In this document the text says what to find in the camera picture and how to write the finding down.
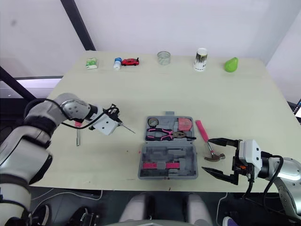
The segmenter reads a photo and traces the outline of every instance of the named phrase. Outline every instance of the light beige tabletop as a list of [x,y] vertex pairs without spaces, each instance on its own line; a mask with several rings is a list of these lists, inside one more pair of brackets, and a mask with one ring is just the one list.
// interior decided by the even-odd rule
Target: light beige tabletop
[[[87,70],[86,59],[96,57],[98,69]],[[113,70],[114,58],[139,57],[139,66]],[[159,65],[156,55],[86,52],[62,78],[49,98],[64,92],[82,100],[120,108],[120,119],[136,134],[118,127],[110,136],[59,126],[49,151],[53,162],[35,186],[105,190],[157,190],[200,192],[245,192],[247,178],[239,185],[217,180],[202,166],[230,174],[235,148],[213,145],[225,160],[208,162],[209,150],[194,128],[198,159],[195,180],[140,180],[139,151],[144,144],[146,118],[175,111],[176,115],[201,120],[210,138],[255,139],[263,151],[301,161],[301,126],[284,97],[257,59],[239,59],[238,69],[227,73],[227,59],[208,58],[205,72],[194,71],[195,56],[172,56],[171,64]],[[263,192],[267,181],[256,179],[253,192]]]

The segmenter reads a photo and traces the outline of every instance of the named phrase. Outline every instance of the pink-handled pliers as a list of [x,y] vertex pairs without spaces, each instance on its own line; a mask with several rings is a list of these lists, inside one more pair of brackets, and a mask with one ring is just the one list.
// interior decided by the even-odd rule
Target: pink-handled pliers
[[195,137],[188,137],[186,136],[186,133],[183,132],[174,132],[172,129],[162,129],[162,128],[152,128],[148,129],[148,132],[160,132],[160,133],[165,133],[167,135],[162,136],[162,137],[155,137],[155,136],[146,136],[146,140],[157,140],[157,141],[162,141],[162,140],[173,140],[174,138],[188,138],[188,139],[196,139]]

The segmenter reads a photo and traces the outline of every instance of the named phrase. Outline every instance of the red toy car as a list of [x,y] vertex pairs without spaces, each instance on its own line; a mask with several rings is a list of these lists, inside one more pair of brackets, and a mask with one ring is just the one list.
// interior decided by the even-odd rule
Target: red toy car
[[122,66],[127,66],[127,65],[137,66],[137,65],[139,65],[139,57],[137,59],[134,59],[134,58],[124,59],[121,62],[121,65]]

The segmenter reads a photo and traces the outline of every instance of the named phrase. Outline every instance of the black pole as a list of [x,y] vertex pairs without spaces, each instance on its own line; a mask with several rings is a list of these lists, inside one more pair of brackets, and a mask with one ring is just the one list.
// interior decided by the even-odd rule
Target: black pole
[[94,50],[95,47],[90,38],[90,35],[86,29],[84,21],[81,18],[79,10],[74,2],[74,0],[61,0],[61,3],[81,41],[85,50]]
[[8,84],[14,91],[20,94],[27,101],[32,101],[36,97],[25,89],[16,79],[14,79],[7,71],[0,67],[0,79]]

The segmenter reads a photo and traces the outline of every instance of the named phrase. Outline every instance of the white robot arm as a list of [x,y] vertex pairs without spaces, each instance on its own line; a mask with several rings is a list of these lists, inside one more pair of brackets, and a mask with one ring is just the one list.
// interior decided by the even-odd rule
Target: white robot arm
[[89,124],[83,128],[90,126],[90,129],[98,129],[106,135],[123,125],[115,105],[105,110],[87,104],[70,93],[39,103],[28,114],[27,111],[24,125],[14,129],[0,146],[1,226],[10,218],[22,218],[30,225],[31,195],[28,185],[39,181],[49,168],[52,155],[46,149],[55,129],[63,121],[87,120]]
[[301,164],[298,161],[263,152],[255,140],[213,138],[208,142],[222,146],[234,146],[236,153],[232,162],[234,174],[227,176],[220,170],[202,167],[206,172],[217,179],[235,185],[238,185],[239,174],[247,176],[249,188],[244,197],[250,194],[256,178],[268,180],[269,183],[263,192],[265,208],[265,195],[274,183],[287,217],[295,222],[301,222]]

